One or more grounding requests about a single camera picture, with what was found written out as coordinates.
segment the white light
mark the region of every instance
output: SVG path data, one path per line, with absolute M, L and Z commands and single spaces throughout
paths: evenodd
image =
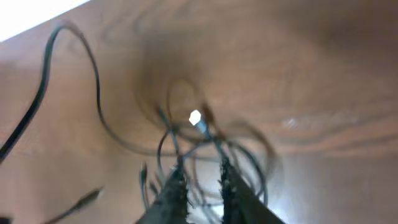
M 0 42 L 88 1 L 89 0 L 0 1 Z
M 194 110 L 191 112 L 191 115 L 189 117 L 189 122 L 191 122 L 192 125 L 196 125 L 199 123 L 201 120 L 201 114 L 198 110 Z

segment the wooden table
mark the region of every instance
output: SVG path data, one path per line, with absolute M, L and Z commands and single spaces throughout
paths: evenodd
M 189 78 L 221 126 L 245 120 L 270 140 L 281 166 L 269 207 L 287 223 L 397 223 L 397 12 L 392 0 L 94 0 L 0 44 L 0 139 L 33 99 L 52 29 L 69 19 L 93 48 L 104 115 L 124 139 L 154 149 L 162 132 L 137 105 L 164 105 L 166 86 Z M 175 91 L 174 110 L 196 102 L 189 91 Z M 105 185 L 62 223 L 132 223 L 143 160 L 153 172 L 153 158 L 100 125 L 86 53 L 65 32 L 42 106 L 0 168 L 0 215 L 40 223 Z

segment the wood grain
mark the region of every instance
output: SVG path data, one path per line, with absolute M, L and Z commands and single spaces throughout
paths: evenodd
M 287 223 L 397 223 L 398 5 L 381 1 L 94 0 L 0 44 L 0 139 L 25 113 L 44 45 L 62 20 L 99 63 L 104 114 L 155 148 L 150 113 L 167 86 L 194 80 L 220 126 L 245 120 L 282 161 L 270 208 Z M 57 40 L 47 95 L 0 169 L 0 213 L 40 223 L 92 188 L 104 197 L 63 223 L 131 223 L 141 162 L 101 127 L 80 43 Z M 172 111 L 198 99 L 173 93 Z

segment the cable connector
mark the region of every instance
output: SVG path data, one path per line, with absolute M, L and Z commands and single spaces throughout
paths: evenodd
M 191 112 L 189 122 L 202 134 L 208 135 L 209 129 L 206 121 L 201 118 L 201 113 L 198 110 Z
M 82 197 L 75 206 L 72 207 L 73 211 L 80 211 L 87 206 L 91 205 L 97 198 L 101 197 L 104 194 L 104 187 L 99 189 L 94 189 L 90 193 L 86 194 Z

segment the cord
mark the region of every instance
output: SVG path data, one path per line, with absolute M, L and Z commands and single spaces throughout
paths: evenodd
M 57 223 L 57 222 L 63 220 L 64 218 L 66 218 L 67 216 L 83 210 L 87 206 L 91 205 L 102 194 L 103 194 L 103 188 L 94 189 L 90 193 L 83 196 L 74 206 L 69 208 L 66 212 L 63 212 L 62 214 L 57 215 L 56 217 L 52 218 L 51 220 L 46 221 L 44 224 Z
M 144 208 L 148 209 L 148 193 L 147 193 L 147 164 L 143 163 L 141 171 L 139 173 L 139 185 L 141 190 L 141 200 L 144 204 Z
M 216 145 L 216 148 L 219 150 L 221 149 L 221 143 L 226 143 L 228 146 L 228 150 L 229 152 L 233 152 L 234 148 L 235 150 L 238 150 L 240 153 L 242 153 L 245 157 L 247 157 L 247 159 L 249 159 L 251 165 L 255 168 L 256 170 L 256 174 L 257 174 L 257 179 L 260 180 L 261 186 L 260 189 L 257 191 L 256 195 L 259 197 L 260 195 L 264 196 L 264 203 L 266 203 L 266 198 L 267 198 L 267 194 L 266 194 L 266 186 L 265 186 L 265 181 L 266 181 L 266 175 L 265 173 L 262 171 L 261 167 L 259 166 L 258 161 L 256 160 L 256 158 L 242 145 L 238 144 L 235 141 L 232 140 L 228 140 L 228 139 L 223 139 L 220 136 L 207 136 L 207 138 L 205 139 L 194 139 L 190 136 L 187 136 L 186 134 L 184 134 L 183 132 L 181 132 L 181 129 L 184 127 L 187 127 L 186 123 L 178 123 L 178 124 L 174 124 L 172 121 L 167 120 L 167 118 L 165 117 L 165 115 L 163 114 L 162 110 L 158 109 L 159 112 L 159 116 L 162 120 L 162 122 L 165 124 L 165 127 L 167 128 L 162 140 L 159 143 L 158 149 L 157 150 L 153 150 L 153 149 L 148 149 L 148 148 L 144 148 L 142 146 L 127 142 L 125 140 L 123 140 L 122 138 L 120 138 L 109 126 L 109 124 L 106 122 L 104 116 L 103 116 L 103 112 L 102 112 L 102 108 L 101 108 L 101 86 L 100 86 L 100 76 L 99 76 L 99 71 L 98 71 L 98 67 L 97 64 L 95 62 L 95 58 L 94 55 L 90 49 L 90 46 L 87 42 L 87 40 L 85 39 L 85 36 L 82 34 L 82 32 L 79 30 L 79 28 L 77 28 L 76 25 L 72 24 L 71 22 L 67 22 L 64 23 L 58 27 L 55 28 L 55 30 L 51 33 L 50 38 L 47 41 L 46 47 L 45 47 L 45 52 L 44 52 L 44 59 L 43 59 L 43 64 L 42 64 L 42 71 L 41 71 L 41 80 L 40 80 L 40 85 L 39 88 L 37 90 L 37 93 L 35 95 L 34 100 L 32 101 L 31 105 L 29 106 L 29 109 L 27 110 L 27 112 L 25 113 L 25 115 L 22 117 L 22 119 L 20 120 L 19 124 L 17 125 L 17 127 L 15 128 L 15 130 L 13 130 L 13 132 L 11 133 L 11 135 L 9 136 L 9 138 L 6 140 L 6 142 L 4 143 L 4 145 L 1 147 L 0 149 L 0 164 L 5 160 L 5 158 L 7 157 L 7 155 L 9 155 L 9 153 L 12 151 L 12 148 L 14 147 L 15 143 L 19 140 L 19 138 L 23 135 L 26 127 L 29 125 L 30 121 L 33 119 L 34 115 L 36 114 L 37 110 L 39 109 L 39 106 L 44 98 L 45 92 L 47 90 L 47 85 L 49 82 L 49 76 L 50 76 L 50 65 L 51 65 L 51 59 L 52 59 L 52 51 L 53 51 L 53 46 L 55 43 L 55 40 L 59 34 L 59 32 L 63 29 L 69 30 L 70 32 L 72 32 L 83 44 L 85 50 L 87 51 L 87 54 L 90 58 L 90 62 L 91 65 L 93 67 L 93 71 L 94 71 L 94 76 L 95 76 L 95 82 L 96 82 L 96 104 L 97 104 L 97 112 L 98 112 L 98 116 L 99 116 L 99 120 L 101 121 L 101 124 L 103 125 L 104 129 L 106 130 L 106 132 L 117 142 L 119 143 L 123 148 L 134 152 L 136 154 L 141 154 L 144 156 L 154 156 L 157 158 L 157 163 L 158 163 L 158 172 L 159 172 L 159 179 L 162 183 L 165 182 L 165 175 L 161 166 L 161 157 L 176 157 L 177 155 L 180 155 L 180 149 L 178 147 L 177 144 L 177 137 L 181 138 L 187 142 L 190 142 L 192 144 L 192 148 L 186 152 L 185 154 L 181 154 L 181 158 L 183 160 L 187 160 L 187 159 L 193 159 L 193 160 L 201 160 L 201 161 L 206 161 L 206 162 L 219 162 L 220 160 L 217 158 L 213 158 L 213 157 L 203 157 L 203 156 L 196 156 L 196 152 L 197 150 L 203 148 L 204 146 L 206 146 L 207 144 L 213 143 Z M 171 135 L 172 140 L 173 140 L 173 144 L 174 144 L 174 148 L 175 148 L 175 152 L 162 152 L 162 147 L 163 147 L 163 143 L 164 140 L 166 139 L 167 136 Z M 197 180 L 191 179 L 191 177 L 188 177 L 190 182 L 193 182 L 194 184 L 191 185 L 192 186 L 197 186 L 200 187 L 198 184 Z M 197 203 L 194 206 L 200 206 L 201 208 L 203 208 L 204 210 L 206 209 L 211 209 L 214 206 L 219 206 L 220 204 L 222 205 L 222 203 L 206 203 L 205 200 L 205 195 L 209 196 L 211 195 L 209 192 L 206 192 L 205 190 L 201 190 L 202 192 L 204 192 L 204 194 L 201 196 L 201 199 L 197 198 L 197 200 L 195 199 L 195 202 Z M 71 211 L 66 211 L 64 214 L 62 214 L 59 217 L 66 217 L 68 215 L 70 215 Z

